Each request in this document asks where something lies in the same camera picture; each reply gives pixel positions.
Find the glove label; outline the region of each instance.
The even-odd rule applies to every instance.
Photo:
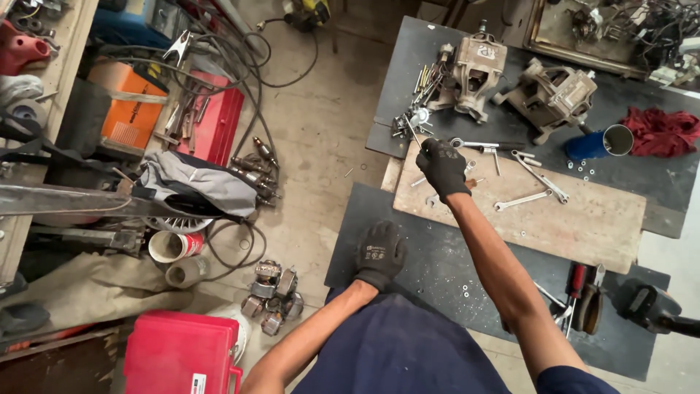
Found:
[[[365,259],[381,260],[386,255],[386,248],[381,246],[367,246]]]

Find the wooden shelf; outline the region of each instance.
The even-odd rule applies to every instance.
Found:
[[[7,0],[0,0],[0,6],[6,2]],[[72,0],[69,3],[73,8],[66,10],[63,18],[54,23],[47,22],[48,26],[56,30],[55,40],[61,46],[58,57],[45,69],[27,73],[41,78],[45,94],[58,90],[56,96],[43,103],[48,114],[44,135],[52,142],[56,140],[61,128],[98,0]],[[16,165],[10,182],[38,184],[43,182],[45,175],[46,168],[43,166]],[[31,215],[0,220],[0,230],[4,232],[4,237],[0,239],[0,286],[14,279],[31,222]]]

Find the dirty floor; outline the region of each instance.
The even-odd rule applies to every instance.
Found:
[[[249,21],[279,15],[270,4],[241,1],[241,13]],[[294,79],[308,67],[314,56],[314,42],[308,34],[289,33],[281,23],[267,26],[273,55],[265,67],[270,83]],[[323,279],[328,268],[353,182],[379,187],[388,158],[365,149],[365,138],[382,90],[392,47],[349,34],[339,34],[339,53],[331,51],[330,34],[318,32],[319,56],[314,70],[301,82],[281,89],[264,90],[265,120],[274,137],[283,166],[281,191],[284,199],[276,209],[265,209],[257,222],[267,237],[266,259],[283,267],[294,266],[300,276],[298,289],[307,306],[304,317],[323,305],[328,288]],[[246,101],[238,138],[245,130],[253,108]],[[253,135],[263,136],[260,122]],[[244,152],[251,150],[246,145]],[[685,307],[684,314],[700,316],[696,289],[700,288],[700,192],[694,193],[680,240],[644,233],[639,264],[669,273],[671,293]],[[244,226],[231,226],[213,241],[222,258],[231,264],[243,257],[250,235]],[[255,237],[251,255],[262,250]],[[214,274],[223,272],[217,266]],[[252,268],[242,269],[219,280],[199,286],[198,302],[236,302],[248,294],[253,281]],[[253,336],[242,361],[250,368],[297,322],[288,322],[282,333],[270,338],[261,333],[259,318],[253,322]],[[508,388],[516,394],[534,393],[517,345],[471,332],[491,358]],[[634,381],[601,370],[595,375],[610,382],[622,394],[688,393],[700,387],[700,340],[677,334],[657,339],[646,382]],[[287,390],[290,392],[296,384]]]

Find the red metal part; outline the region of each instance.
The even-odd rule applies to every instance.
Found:
[[[223,76],[205,72],[193,71],[192,75],[217,86],[229,83],[228,79]],[[227,89],[209,96],[209,103],[206,106],[202,122],[195,124],[194,127],[192,137],[195,138],[194,157],[226,167],[244,98],[243,93],[237,88]],[[204,96],[197,98],[197,109],[202,108],[205,99]],[[181,139],[177,151],[190,154],[188,141]]]
[[[236,375],[236,320],[171,311],[139,316],[129,335],[124,361],[125,394],[228,394]]]
[[[22,35],[9,20],[0,25],[0,75],[19,75],[27,63],[48,59],[49,55],[43,40]]]

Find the black work glove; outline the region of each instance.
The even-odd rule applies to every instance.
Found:
[[[403,269],[405,256],[406,245],[396,225],[388,220],[379,222],[360,238],[355,279],[383,292]]]
[[[457,149],[446,141],[438,141],[434,138],[423,141],[421,147],[421,153],[416,156],[416,165],[440,196],[440,201],[445,203],[445,197],[453,193],[472,195],[464,184],[467,180],[464,175],[467,160],[457,152]],[[427,151],[430,158],[425,157],[423,151]]]

